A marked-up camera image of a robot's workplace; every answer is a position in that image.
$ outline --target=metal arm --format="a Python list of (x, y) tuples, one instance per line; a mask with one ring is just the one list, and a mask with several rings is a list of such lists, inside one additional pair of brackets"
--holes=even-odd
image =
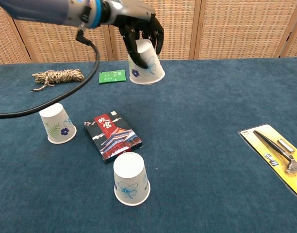
[(0, 0), (0, 6), (14, 19), (75, 27), (82, 25), (81, 16), (88, 7), (85, 26), (118, 27), (130, 57), (142, 68), (148, 66), (137, 51), (135, 40), (140, 31), (143, 38), (151, 40), (157, 54), (164, 42), (164, 30), (155, 18), (155, 10), (137, 0)]

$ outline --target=table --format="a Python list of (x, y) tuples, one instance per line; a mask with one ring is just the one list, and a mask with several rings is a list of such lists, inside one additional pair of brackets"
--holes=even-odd
[[(0, 66), (0, 112), (33, 107), (78, 83), (47, 87), (33, 73), (93, 63)], [(297, 197), (237, 131), (268, 123), (297, 147), (297, 58), (162, 61), (153, 86), (98, 84), (63, 100), (78, 132), (51, 144), (39, 114), (0, 120), (0, 233), (293, 232)], [(101, 71), (127, 62), (102, 62)], [(143, 140), (151, 193), (127, 207), (114, 196), (83, 123), (119, 112)]]

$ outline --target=green packet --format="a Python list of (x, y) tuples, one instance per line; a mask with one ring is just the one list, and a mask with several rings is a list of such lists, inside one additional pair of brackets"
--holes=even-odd
[(125, 70), (100, 72), (99, 83), (114, 83), (126, 81)]

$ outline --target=white paper cup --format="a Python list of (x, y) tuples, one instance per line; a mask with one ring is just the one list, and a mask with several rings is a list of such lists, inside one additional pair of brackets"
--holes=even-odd
[(134, 152), (118, 156), (114, 161), (114, 193), (128, 206), (142, 204), (150, 193), (150, 184), (143, 158)]
[(156, 51), (150, 40), (137, 40), (138, 53), (140, 57), (147, 63), (148, 68), (142, 69), (137, 66), (131, 57), (129, 60), (129, 79), (136, 84), (152, 85), (160, 81), (165, 76), (165, 71), (160, 64)]
[(51, 143), (62, 144), (71, 140), (76, 134), (73, 125), (64, 107), (55, 103), (40, 111), (47, 138)]

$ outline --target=black cable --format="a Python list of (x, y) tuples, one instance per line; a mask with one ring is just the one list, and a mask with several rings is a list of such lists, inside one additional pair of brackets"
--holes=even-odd
[(98, 51), (98, 48), (89, 40), (87, 40), (88, 42), (86, 43), (87, 45), (91, 46), (95, 53), (96, 53), (96, 61), (95, 61), (95, 65), (94, 65), (94, 68), (93, 70), (91, 71), (91, 73), (89, 74), (88, 78), (83, 81), (81, 84), (79, 84), (78, 86), (76, 86), (75, 88), (73, 88), (72, 90), (54, 98), (53, 100), (50, 100), (46, 103), (43, 103), (41, 105), (38, 105), (34, 108), (30, 108), (30, 109), (27, 109), (27, 110), (24, 110), (24, 111), (20, 111), (20, 112), (14, 112), (14, 113), (0, 113), (0, 119), (6, 119), (6, 118), (16, 118), (16, 117), (24, 117), (24, 116), (27, 116), (27, 115), (31, 115), (31, 114), (34, 114), (34, 113), (37, 113), (41, 110), (43, 110), (44, 108), (47, 108), (63, 99), (65, 99), (66, 97), (72, 95), (73, 93), (75, 93), (76, 91), (78, 91), (79, 89), (81, 89), (83, 86), (85, 86), (90, 80), (91, 78), (94, 76), (94, 74), (96, 73), (98, 67), (99, 67), (99, 64), (100, 64), (100, 54), (99, 54), (99, 51)]

